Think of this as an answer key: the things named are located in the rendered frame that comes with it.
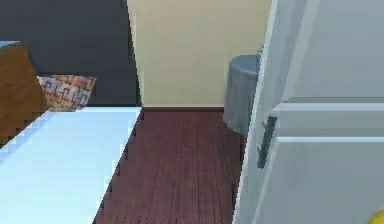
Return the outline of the grey round bin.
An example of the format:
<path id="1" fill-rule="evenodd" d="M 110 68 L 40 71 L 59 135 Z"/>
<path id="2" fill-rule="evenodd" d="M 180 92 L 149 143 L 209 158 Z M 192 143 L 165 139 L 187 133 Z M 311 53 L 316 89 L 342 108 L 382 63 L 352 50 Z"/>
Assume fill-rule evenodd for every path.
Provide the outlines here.
<path id="1" fill-rule="evenodd" d="M 243 136 L 249 130 L 259 70 L 259 55 L 240 55 L 229 62 L 223 120 Z"/>

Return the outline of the patterned pink pillow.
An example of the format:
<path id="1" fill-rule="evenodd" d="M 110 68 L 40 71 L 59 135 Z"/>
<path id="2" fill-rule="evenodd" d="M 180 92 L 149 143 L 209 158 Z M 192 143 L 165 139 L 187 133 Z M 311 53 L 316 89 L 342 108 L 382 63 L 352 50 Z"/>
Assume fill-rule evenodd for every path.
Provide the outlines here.
<path id="1" fill-rule="evenodd" d="M 38 76 L 45 94 L 48 110 L 52 112 L 75 112 L 89 102 L 96 77 L 79 75 Z"/>

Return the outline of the white room door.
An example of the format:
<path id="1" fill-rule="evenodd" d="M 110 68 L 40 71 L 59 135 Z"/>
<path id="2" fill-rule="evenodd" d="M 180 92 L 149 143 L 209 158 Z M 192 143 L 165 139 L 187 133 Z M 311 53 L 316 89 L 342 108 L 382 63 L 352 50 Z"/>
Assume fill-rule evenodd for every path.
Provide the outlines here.
<path id="1" fill-rule="evenodd" d="M 383 209 L 384 0 L 272 0 L 232 224 L 368 224 Z"/>

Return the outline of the brown wooden cupboard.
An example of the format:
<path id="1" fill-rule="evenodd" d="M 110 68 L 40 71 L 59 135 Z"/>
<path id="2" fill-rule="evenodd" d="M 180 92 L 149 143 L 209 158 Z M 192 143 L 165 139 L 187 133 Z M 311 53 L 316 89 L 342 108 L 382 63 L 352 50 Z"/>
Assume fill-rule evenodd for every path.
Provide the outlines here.
<path id="1" fill-rule="evenodd" d="M 24 44 L 0 41 L 0 149 L 47 108 Z"/>

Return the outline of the yellow round object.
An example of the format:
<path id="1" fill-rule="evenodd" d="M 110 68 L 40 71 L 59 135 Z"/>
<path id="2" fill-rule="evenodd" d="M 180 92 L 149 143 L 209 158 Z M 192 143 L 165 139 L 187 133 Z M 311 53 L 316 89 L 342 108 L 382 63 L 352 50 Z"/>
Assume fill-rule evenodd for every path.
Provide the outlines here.
<path id="1" fill-rule="evenodd" d="M 373 214 L 368 224 L 384 224 L 384 209 Z"/>

